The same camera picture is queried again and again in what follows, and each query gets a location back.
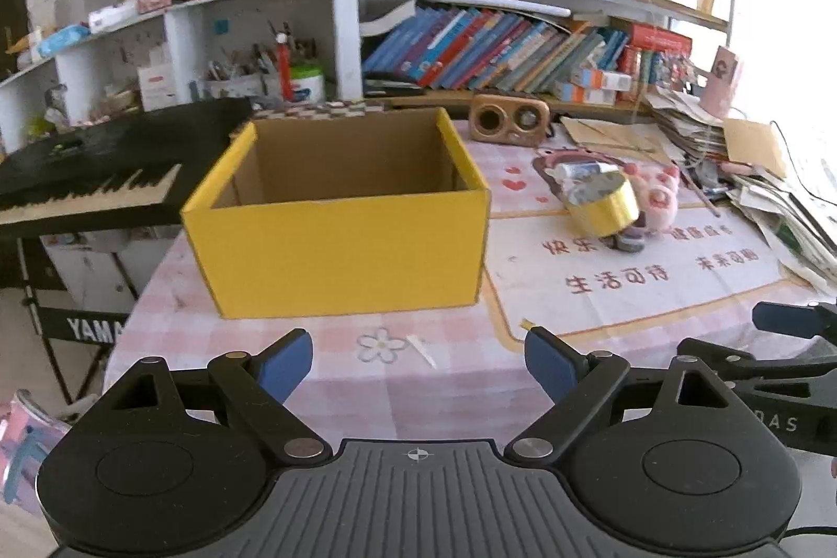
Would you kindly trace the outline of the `purple grey toy truck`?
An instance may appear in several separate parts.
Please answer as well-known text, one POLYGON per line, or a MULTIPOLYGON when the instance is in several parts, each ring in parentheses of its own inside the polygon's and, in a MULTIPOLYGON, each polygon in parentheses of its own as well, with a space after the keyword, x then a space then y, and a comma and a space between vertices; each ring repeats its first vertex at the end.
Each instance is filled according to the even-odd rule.
POLYGON ((644 228, 630 226, 623 231, 617 232, 604 240, 608 248, 626 252, 626 254, 639 254, 646 247, 647 231, 644 228))

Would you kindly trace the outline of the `yellow tape roll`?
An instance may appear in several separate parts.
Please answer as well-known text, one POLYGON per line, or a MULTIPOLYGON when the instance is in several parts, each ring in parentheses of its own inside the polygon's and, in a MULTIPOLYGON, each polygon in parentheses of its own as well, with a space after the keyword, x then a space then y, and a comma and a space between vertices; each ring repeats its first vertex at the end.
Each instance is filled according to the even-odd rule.
POLYGON ((616 235, 640 216, 633 186, 618 170, 580 180, 566 194, 564 205, 584 234, 593 238, 616 235))

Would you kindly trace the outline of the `pink plush pig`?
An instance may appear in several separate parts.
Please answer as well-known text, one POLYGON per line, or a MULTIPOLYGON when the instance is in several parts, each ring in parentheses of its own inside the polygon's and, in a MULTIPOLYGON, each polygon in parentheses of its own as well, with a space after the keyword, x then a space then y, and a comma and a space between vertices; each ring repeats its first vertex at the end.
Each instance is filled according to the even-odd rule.
POLYGON ((664 232, 671 228, 680 206, 680 170, 675 166, 628 163, 623 173, 633 187, 647 230, 664 232))

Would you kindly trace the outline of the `white spray bottle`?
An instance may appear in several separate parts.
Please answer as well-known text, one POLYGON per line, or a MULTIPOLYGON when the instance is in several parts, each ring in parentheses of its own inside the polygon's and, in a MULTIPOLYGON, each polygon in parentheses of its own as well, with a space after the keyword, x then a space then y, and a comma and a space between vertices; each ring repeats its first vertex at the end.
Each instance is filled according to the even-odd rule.
POLYGON ((553 167, 553 176, 559 183, 578 183, 586 178, 617 170, 616 164, 604 162, 563 162, 553 167))

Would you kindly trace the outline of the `messy paper stack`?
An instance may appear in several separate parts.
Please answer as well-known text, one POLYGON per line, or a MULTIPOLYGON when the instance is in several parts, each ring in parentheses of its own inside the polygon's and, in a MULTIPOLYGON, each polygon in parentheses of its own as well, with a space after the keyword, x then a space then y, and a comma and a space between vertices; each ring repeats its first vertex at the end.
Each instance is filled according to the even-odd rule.
MULTIPOLYGON (((779 264, 819 292, 835 294, 835 202, 813 196, 800 178, 786 180, 763 168, 732 163, 722 123, 682 92, 647 86, 641 92, 658 126, 687 157, 687 168, 702 191, 720 186, 722 196, 756 226, 779 264)), ((781 145, 779 126, 769 124, 781 145)))

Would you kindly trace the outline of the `printed desk mat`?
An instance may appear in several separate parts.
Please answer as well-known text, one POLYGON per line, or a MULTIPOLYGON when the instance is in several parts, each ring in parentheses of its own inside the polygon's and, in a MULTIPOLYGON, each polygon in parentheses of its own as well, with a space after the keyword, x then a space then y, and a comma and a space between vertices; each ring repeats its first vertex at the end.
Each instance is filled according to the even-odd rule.
POLYGON ((531 324, 579 343, 659 343, 745 326, 759 302, 816 296, 732 208, 711 212, 684 191, 671 230, 626 254, 583 234, 536 170, 542 153, 470 150, 492 194, 482 297, 507 347, 520 346, 531 324))

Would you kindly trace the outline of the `pink checkered tablecloth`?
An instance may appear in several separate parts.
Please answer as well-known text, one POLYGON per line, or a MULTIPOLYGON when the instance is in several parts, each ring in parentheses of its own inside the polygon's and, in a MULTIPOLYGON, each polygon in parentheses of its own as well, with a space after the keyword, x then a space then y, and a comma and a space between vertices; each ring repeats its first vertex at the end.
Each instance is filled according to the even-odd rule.
MULTIPOLYGON (((510 348, 498 338, 480 296, 465 308, 305 317, 313 340, 309 377, 291 396, 291 409, 329 440, 508 440, 548 400, 524 366, 524 339, 510 348)), ((790 358, 799 338, 759 332, 752 320, 699 336, 666 334, 579 343, 574 350, 607 350, 640 367, 664 367, 678 343, 697 337, 761 358, 790 358)))

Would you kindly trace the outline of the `brown paper envelope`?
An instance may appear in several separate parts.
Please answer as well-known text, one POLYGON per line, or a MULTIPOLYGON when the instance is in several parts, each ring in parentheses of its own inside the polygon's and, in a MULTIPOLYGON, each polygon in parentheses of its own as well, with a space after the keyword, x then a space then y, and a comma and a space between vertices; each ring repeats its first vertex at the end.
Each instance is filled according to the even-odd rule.
POLYGON ((726 153, 732 163, 763 168, 773 176, 786 180, 785 156, 769 124, 725 119, 722 129, 726 153))

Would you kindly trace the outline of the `yellow cardboard box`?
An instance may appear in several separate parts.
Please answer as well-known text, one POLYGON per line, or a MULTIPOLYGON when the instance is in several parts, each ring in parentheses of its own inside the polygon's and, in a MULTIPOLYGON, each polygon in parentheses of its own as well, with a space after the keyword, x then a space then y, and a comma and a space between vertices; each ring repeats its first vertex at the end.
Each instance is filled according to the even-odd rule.
POLYGON ((491 192, 443 109, 247 123, 182 208, 224 318, 470 306, 491 192))

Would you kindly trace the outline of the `wooden pencil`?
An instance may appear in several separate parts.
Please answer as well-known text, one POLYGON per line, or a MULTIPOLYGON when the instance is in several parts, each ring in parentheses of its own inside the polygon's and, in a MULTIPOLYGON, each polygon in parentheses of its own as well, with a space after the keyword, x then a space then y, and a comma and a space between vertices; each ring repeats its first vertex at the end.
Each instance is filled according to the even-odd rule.
POLYGON ((698 184, 692 180, 688 170, 685 170, 684 167, 680 166, 678 166, 678 168, 680 169, 681 180, 699 198, 702 202, 702 206, 707 208, 707 210, 711 212, 714 217, 721 218, 721 212, 719 212, 718 208, 715 207, 714 204, 712 204, 712 201, 702 192, 698 184))

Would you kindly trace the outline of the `black yamaha keyboard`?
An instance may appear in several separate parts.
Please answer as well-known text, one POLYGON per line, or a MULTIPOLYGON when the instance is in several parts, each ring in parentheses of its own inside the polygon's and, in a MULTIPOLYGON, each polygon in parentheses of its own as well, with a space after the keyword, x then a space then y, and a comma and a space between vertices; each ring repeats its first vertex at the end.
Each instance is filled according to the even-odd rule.
POLYGON ((179 224, 251 116, 250 99, 205 100, 31 143, 2 162, 2 237, 179 224))

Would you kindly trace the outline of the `kraft paper sheets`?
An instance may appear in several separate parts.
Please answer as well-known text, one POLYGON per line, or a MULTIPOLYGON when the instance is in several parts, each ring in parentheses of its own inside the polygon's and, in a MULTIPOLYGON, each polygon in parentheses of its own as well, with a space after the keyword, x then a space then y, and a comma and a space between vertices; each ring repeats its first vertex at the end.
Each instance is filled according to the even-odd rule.
POLYGON ((565 116, 560 124, 578 146, 593 152, 660 166, 684 160, 684 153, 654 123, 620 124, 565 116))

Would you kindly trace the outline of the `brown retro radio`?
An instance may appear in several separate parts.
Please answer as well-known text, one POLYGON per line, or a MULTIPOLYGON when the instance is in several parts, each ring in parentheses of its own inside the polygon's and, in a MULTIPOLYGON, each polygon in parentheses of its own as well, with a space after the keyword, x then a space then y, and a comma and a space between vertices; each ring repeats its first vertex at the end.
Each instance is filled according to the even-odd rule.
POLYGON ((472 99, 468 130, 475 142, 538 147, 548 137, 551 120, 542 100, 482 94, 472 99))

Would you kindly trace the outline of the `checkered wooden chess box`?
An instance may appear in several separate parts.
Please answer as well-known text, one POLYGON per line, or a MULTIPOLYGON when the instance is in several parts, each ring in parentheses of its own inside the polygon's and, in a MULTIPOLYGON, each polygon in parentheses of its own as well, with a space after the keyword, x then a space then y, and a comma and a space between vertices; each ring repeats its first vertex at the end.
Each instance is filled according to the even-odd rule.
POLYGON ((376 115, 386 110, 384 105, 367 104, 366 102, 325 102, 324 104, 279 104, 269 108, 257 105, 254 108, 254 119, 298 119, 298 120, 336 120, 363 118, 376 115))

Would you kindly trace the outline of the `orange white box lower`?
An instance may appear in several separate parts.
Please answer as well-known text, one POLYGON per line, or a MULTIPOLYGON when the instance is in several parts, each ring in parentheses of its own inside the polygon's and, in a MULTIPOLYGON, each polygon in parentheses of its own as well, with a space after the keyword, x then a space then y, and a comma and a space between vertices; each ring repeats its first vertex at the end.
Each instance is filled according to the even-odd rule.
POLYGON ((616 103, 614 90, 583 88, 569 82, 556 84, 553 94, 565 104, 613 106, 616 103))

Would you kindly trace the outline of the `orange white box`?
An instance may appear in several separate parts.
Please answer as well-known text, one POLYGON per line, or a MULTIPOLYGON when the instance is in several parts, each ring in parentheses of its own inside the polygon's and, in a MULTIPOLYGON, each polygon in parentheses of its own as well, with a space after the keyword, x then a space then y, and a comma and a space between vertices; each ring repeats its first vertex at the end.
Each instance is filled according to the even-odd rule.
POLYGON ((556 84, 553 94, 565 104, 613 106, 616 103, 614 90, 583 88, 569 82, 556 84))
POLYGON ((570 82, 583 89, 628 92, 633 85, 633 78, 623 72, 578 68, 572 72, 570 82))

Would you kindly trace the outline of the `orange white box upper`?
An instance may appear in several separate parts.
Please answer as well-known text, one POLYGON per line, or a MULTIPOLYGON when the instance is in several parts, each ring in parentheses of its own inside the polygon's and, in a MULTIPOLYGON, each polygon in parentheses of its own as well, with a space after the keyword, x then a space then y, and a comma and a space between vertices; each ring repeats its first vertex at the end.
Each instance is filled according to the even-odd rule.
POLYGON ((578 68, 572 72, 570 82, 583 89, 628 92, 633 85, 633 78, 623 72, 578 68))

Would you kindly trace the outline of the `row of leaning books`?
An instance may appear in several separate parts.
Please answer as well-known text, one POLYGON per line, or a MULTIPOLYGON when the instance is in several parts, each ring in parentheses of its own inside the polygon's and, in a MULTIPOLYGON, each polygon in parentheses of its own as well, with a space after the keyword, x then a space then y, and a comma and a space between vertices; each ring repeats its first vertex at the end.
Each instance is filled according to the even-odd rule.
POLYGON ((363 28, 365 94, 430 90, 556 98, 578 68, 633 78, 616 102, 647 86, 687 90, 697 80, 692 40, 665 27, 602 13, 568 18, 508 8, 404 4, 363 28))

